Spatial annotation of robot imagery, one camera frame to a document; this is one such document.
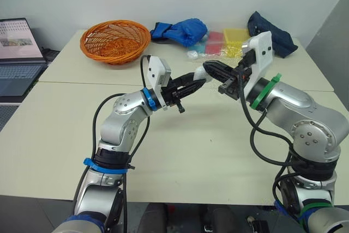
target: dark blue bag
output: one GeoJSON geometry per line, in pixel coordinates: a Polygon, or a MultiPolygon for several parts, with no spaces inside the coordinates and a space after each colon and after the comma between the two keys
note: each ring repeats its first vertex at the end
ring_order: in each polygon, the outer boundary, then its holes
{"type": "Polygon", "coordinates": [[[282,58],[285,58],[298,48],[298,46],[293,43],[291,35],[288,32],[275,27],[258,12],[254,12],[251,15],[247,23],[247,28],[251,37],[265,31],[271,31],[273,49],[275,53],[282,58]]]}

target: white table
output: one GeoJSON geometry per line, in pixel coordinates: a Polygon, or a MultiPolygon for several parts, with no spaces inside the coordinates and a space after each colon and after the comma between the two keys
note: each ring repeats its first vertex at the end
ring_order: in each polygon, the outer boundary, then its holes
{"type": "MultiPolygon", "coordinates": [[[[80,50],[80,38],[83,30],[78,31],[59,56],[40,77],[42,82],[100,83],[118,85],[141,85],[140,61],[137,59],[125,65],[109,65],[87,58],[80,50]]],[[[298,50],[287,58],[274,58],[266,78],[271,79],[277,73],[281,80],[305,91],[333,91],[333,87],[323,76],[319,68],[300,45],[298,50]]],[[[194,71],[200,62],[191,62],[186,55],[187,49],[179,45],[161,45],[151,43],[144,54],[164,58],[172,69],[172,77],[194,71]]],[[[206,87],[217,87],[209,83],[206,87]]]]}
{"type": "MultiPolygon", "coordinates": [[[[110,94],[141,88],[39,82],[0,133],[0,195],[72,199],[84,169],[82,162],[91,154],[95,109],[110,94]]],[[[349,116],[333,92],[309,94],[349,116]]],[[[112,103],[102,109],[97,127],[112,103]]],[[[240,103],[213,88],[203,88],[182,103],[183,114],[173,107],[152,116],[132,163],[136,170],[129,172],[128,200],[271,205],[278,168],[258,159],[250,149],[251,127],[240,103]]],[[[263,126],[284,134],[268,120],[263,126]]],[[[284,160],[287,147],[282,142],[262,135],[256,141],[262,153],[284,160]]],[[[349,204],[348,160],[347,138],[336,168],[337,205],[349,204]]]]}

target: black cable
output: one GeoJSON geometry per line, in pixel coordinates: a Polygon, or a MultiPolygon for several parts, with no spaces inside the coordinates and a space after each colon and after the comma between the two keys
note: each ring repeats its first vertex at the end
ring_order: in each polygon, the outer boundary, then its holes
{"type": "Polygon", "coordinates": [[[124,233],[127,233],[126,173],[123,175],[123,205],[124,205],[124,233]]]}
{"type": "Polygon", "coordinates": [[[150,55],[143,55],[141,57],[141,76],[142,76],[142,83],[143,87],[146,87],[146,80],[144,78],[144,72],[143,72],[143,59],[150,57],[150,55]]]}
{"type": "Polygon", "coordinates": [[[278,134],[278,133],[274,133],[274,132],[269,132],[269,131],[266,131],[264,129],[261,129],[260,127],[258,127],[256,125],[256,123],[253,121],[250,113],[249,113],[249,110],[247,108],[247,104],[246,104],[246,99],[245,99],[245,94],[244,94],[244,87],[243,87],[243,68],[239,68],[238,70],[238,75],[239,75],[239,79],[238,79],[238,93],[239,93],[239,96],[240,96],[240,100],[241,100],[241,104],[242,104],[242,108],[243,108],[243,111],[245,113],[245,116],[248,120],[248,122],[250,123],[250,125],[257,129],[258,132],[264,134],[264,135],[268,135],[268,136],[274,136],[274,137],[277,137],[277,138],[280,138],[280,139],[283,139],[285,140],[287,143],[288,143],[288,146],[289,148],[292,148],[293,147],[293,144],[292,142],[285,136],[281,135],[281,134],[278,134]]]}
{"type": "Polygon", "coordinates": [[[82,175],[80,177],[80,180],[79,180],[79,182],[77,184],[77,187],[76,187],[76,190],[75,190],[75,194],[74,194],[74,198],[73,198],[73,207],[72,207],[71,214],[70,214],[71,216],[74,215],[74,213],[75,213],[75,205],[76,205],[76,202],[77,202],[77,196],[79,195],[79,191],[80,191],[80,187],[81,187],[82,181],[85,178],[88,169],[89,169],[89,166],[86,166],[86,168],[84,169],[84,171],[83,171],[83,173],[82,173],[82,175]]]}
{"type": "MultiPolygon", "coordinates": [[[[287,158],[285,159],[285,163],[289,162],[291,160],[292,154],[289,152],[287,154],[287,158]]],[[[277,173],[277,175],[275,176],[275,179],[277,179],[278,177],[280,177],[282,175],[282,173],[284,173],[286,169],[286,166],[282,166],[280,171],[277,173]]]]}
{"type": "MultiPolygon", "coordinates": [[[[258,127],[262,121],[265,119],[265,117],[267,116],[267,110],[264,110],[262,116],[260,117],[260,119],[257,121],[256,123],[256,126],[258,127]]],[[[286,161],[285,162],[280,162],[280,161],[276,161],[276,160],[272,160],[270,158],[267,158],[265,157],[264,155],[262,155],[258,149],[256,148],[256,145],[255,145],[255,134],[256,134],[256,129],[253,128],[252,131],[251,131],[251,134],[250,134],[250,144],[251,144],[251,148],[253,150],[253,152],[262,160],[264,160],[265,162],[268,162],[270,164],[273,164],[273,165],[277,165],[277,166],[283,166],[283,167],[286,167],[286,166],[292,166],[292,165],[295,165],[297,164],[297,162],[290,162],[290,160],[288,158],[286,158],[286,161]]]]}
{"type": "MultiPolygon", "coordinates": [[[[142,77],[142,83],[143,83],[143,87],[147,87],[146,86],[146,80],[144,78],[144,72],[143,72],[143,59],[144,58],[148,58],[149,55],[144,55],[141,57],[141,64],[140,64],[140,67],[141,67],[141,77],[142,77]]],[[[147,132],[148,132],[148,129],[149,129],[149,125],[151,123],[151,117],[148,117],[147,119],[147,125],[146,125],[146,128],[143,132],[143,135],[141,136],[140,140],[138,141],[135,149],[132,151],[129,159],[127,160],[126,162],[126,166],[128,166],[131,161],[132,161],[132,158],[133,156],[136,154],[138,148],[140,147],[140,145],[142,144],[143,142],[143,139],[145,138],[145,136],[147,135],[147,132]]],[[[127,233],[127,192],[126,192],[126,174],[123,175],[123,206],[124,206],[124,233],[127,233]]]]}
{"type": "Polygon", "coordinates": [[[258,157],[260,157],[261,159],[263,159],[264,161],[270,163],[270,164],[273,164],[273,165],[278,165],[278,166],[290,166],[290,165],[297,165],[297,164],[301,164],[300,162],[289,162],[289,161],[286,161],[286,162],[279,162],[279,161],[276,161],[276,160],[272,160],[272,159],[269,159],[265,156],[263,156],[256,148],[255,144],[254,144],[254,135],[255,135],[255,132],[258,131],[264,135],[268,135],[268,136],[274,136],[276,138],[280,138],[284,141],[287,142],[288,144],[288,147],[289,148],[293,148],[293,144],[292,142],[285,136],[281,135],[281,134],[278,134],[278,133],[274,133],[274,132],[269,132],[269,131],[266,131],[264,129],[261,129],[259,127],[259,125],[261,124],[261,122],[264,120],[264,118],[266,117],[267,115],[267,111],[264,111],[262,116],[260,117],[260,119],[257,121],[258,124],[256,124],[250,113],[249,113],[249,110],[247,108],[247,104],[246,104],[246,99],[245,99],[245,94],[244,94],[244,87],[243,87],[243,68],[239,68],[238,70],[238,93],[239,93],[239,96],[240,96],[240,100],[241,100],[241,105],[242,105],[242,108],[243,108],[243,111],[245,113],[245,116],[248,120],[248,122],[251,124],[251,126],[253,127],[253,130],[251,131],[251,134],[250,134],[250,144],[251,144],[251,148],[252,150],[256,153],[256,155],[258,157]]]}
{"type": "Polygon", "coordinates": [[[106,99],[104,99],[98,106],[96,112],[94,113],[93,116],[93,121],[92,121],[92,155],[91,155],[91,160],[94,160],[94,156],[96,154],[96,122],[97,122],[97,117],[99,114],[99,111],[101,110],[101,108],[104,106],[105,103],[107,103],[110,99],[115,98],[115,97],[119,97],[121,95],[125,95],[125,93],[118,93],[118,94],[114,94],[114,95],[110,95],[109,97],[107,97],[106,99]]]}
{"type": "Polygon", "coordinates": [[[300,172],[295,172],[295,173],[290,173],[290,174],[285,174],[282,175],[280,177],[278,177],[277,179],[275,179],[274,183],[273,183],[273,188],[272,188],[272,192],[273,192],[273,196],[274,199],[278,202],[278,204],[290,215],[291,218],[293,218],[294,220],[297,221],[297,217],[293,214],[290,214],[286,207],[284,206],[284,204],[282,204],[282,202],[279,200],[278,195],[276,194],[276,185],[278,185],[278,183],[286,178],[291,178],[291,177],[296,177],[301,175],[300,172]]]}

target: orange wicker basket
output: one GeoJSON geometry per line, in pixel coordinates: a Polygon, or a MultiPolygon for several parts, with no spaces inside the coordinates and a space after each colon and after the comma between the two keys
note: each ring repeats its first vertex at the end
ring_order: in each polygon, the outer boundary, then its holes
{"type": "Polygon", "coordinates": [[[145,26],[129,20],[113,20],[87,30],[80,39],[80,49],[96,61],[124,64],[137,59],[150,40],[145,26]]]}

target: laptop screen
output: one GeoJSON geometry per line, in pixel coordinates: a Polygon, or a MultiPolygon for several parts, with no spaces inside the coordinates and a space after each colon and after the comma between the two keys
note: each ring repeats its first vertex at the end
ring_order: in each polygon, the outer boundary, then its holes
{"type": "Polygon", "coordinates": [[[0,61],[42,57],[26,19],[0,20],[0,61]]]}

